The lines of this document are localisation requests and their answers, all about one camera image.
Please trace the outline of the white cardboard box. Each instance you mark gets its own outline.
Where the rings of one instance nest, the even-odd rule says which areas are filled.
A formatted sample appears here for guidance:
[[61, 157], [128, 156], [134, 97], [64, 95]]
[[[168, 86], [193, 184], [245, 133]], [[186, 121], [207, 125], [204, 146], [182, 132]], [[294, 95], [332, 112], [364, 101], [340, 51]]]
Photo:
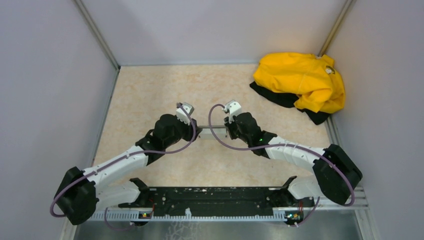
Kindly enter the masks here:
[[217, 136], [218, 139], [224, 140], [227, 139], [229, 134], [227, 132], [227, 129], [224, 125], [212, 125], [209, 127], [208, 125], [201, 125], [199, 126], [201, 129], [198, 138], [201, 140], [215, 140], [213, 133]]

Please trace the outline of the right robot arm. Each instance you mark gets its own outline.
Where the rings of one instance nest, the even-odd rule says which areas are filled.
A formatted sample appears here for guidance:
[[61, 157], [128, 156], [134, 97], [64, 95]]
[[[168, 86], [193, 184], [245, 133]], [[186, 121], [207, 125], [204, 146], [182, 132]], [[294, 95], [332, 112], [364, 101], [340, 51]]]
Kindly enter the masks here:
[[285, 183], [281, 199], [287, 206], [295, 206], [306, 197], [326, 197], [346, 207], [355, 202], [354, 190], [363, 174], [339, 145], [319, 148], [291, 142], [262, 130], [249, 112], [225, 117], [224, 125], [232, 140], [242, 140], [255, 155], [285, 161], [312, 173], [291, 177]]

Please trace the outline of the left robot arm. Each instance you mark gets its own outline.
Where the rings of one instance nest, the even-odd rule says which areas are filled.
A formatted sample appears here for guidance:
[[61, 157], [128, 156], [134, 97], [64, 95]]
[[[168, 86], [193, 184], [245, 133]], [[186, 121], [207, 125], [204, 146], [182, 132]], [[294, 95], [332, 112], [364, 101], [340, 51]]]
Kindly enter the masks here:
[[54, 207], [73, 225], [87, 221], [93, 213], [120, 204], [135, 204], [144, 207], [149, 203], [149, 187], [139, 178], [113, 185], [116, 180], [138, 168], [152, 164], [167, 148], [180, 140], [191, 144], [201, 132], [197, 121], [187, 116], [162, 115], [153, 129], [124, 153], [84, 170], [70, 168], [64, 175], [50, 206]]

